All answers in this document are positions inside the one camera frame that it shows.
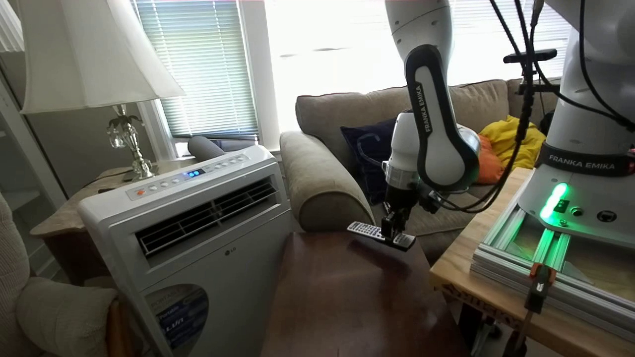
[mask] navy blue pillow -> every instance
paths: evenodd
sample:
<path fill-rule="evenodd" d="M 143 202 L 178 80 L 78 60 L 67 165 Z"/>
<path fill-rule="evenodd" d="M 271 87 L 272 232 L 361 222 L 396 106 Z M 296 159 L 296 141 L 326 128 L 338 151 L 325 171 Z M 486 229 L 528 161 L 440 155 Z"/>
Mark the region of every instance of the navy blue pillow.
<path fill-rule="evenodd" d="M 381 165 L 391 156 L 392 132 L 396 121 L 394 118 L 359 128 L 340 127 L 357 160 L 362 190 L 371 205 L 384 202 L 386 179 Z"/>

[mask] air conditioner control panel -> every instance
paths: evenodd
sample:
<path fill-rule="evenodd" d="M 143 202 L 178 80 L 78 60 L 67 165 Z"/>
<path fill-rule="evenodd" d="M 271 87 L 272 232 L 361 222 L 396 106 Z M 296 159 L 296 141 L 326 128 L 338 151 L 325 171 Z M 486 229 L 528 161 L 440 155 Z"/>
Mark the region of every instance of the air conditioner control panel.
<path fill-rule="evenodd" d="M 184 182 L 194 180 L 198 176 L 209 175 L 210 173 L 218 172 L 234 165 L 244 163 L 247 160 L 249 160 L 247 155 L 240 154 L 231 158 L 217 161 L 215 163 L 201 166 L 200 168 L 196 168 L 194 170 L 182 171 L 170 177 L 162 178 L 160 180 L 152 180 L 150 178 L 148 180 L 137 182 L 138 185 L 132 189 L 128 189 L 126 191 L 126 194 L 132 201 L 134 201 L 136 199 L 147 197 L 153 193 L 161 192 L 163 190 L 178 186 Z"/>

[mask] window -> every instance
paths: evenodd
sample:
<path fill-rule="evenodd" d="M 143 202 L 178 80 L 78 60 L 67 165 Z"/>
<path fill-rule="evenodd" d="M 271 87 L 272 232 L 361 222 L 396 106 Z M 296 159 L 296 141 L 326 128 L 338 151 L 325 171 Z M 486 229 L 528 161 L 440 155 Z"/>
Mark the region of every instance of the window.
<path fill-rule="evenodd" d="M 170 135 L 256 140 L 236 1 L 131 2 L 159 58 L 186 93 L 161 99 Z"/>
<path fill-rule="evenodd" d="M 524 50 L 514 1 L 497 3 Z M 522 3 L 528 21 L 533 1 Z M 265 0 L 265 4 L 281 131 L 298 128 L 295 99 L 299 95 L 366 93 L 405 85 L 384 0 Z M 502 62 L 513 49 L 490 2 L 451 0 L 450 5 L 454 47 L 448 84 L 521 77 L 518 64 Z M 535 48 L 558 49 L 558 57 L 541 65 L 546 76 L 562 74 L 569 30 L 568 23 L 545 5 Z"/>

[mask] portable air conditioner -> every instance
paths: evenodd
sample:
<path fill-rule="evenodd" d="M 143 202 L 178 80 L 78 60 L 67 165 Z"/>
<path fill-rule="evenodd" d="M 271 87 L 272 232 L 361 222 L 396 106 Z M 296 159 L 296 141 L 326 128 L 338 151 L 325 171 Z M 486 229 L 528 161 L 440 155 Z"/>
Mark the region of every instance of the portable air conditioner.
<path fill-rule="evenodd" d="M 79 204 L 117 287 L 161 356 L 258 356 L 290 209 L 260 146 Z"/>

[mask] orange pillow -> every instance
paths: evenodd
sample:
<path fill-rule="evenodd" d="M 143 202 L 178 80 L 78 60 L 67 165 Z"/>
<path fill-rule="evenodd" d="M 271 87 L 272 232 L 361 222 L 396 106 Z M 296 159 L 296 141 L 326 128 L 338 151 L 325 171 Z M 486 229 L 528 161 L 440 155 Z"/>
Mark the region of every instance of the orange pillow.
<path fill-rule="evenodd" d="M 481 138 L 481 153 L 478 156 L 479 173 L 477 184 L 495 184 L 505 170 L 500 159 L 491 148 L 490 139 L 479 135 Z"/>

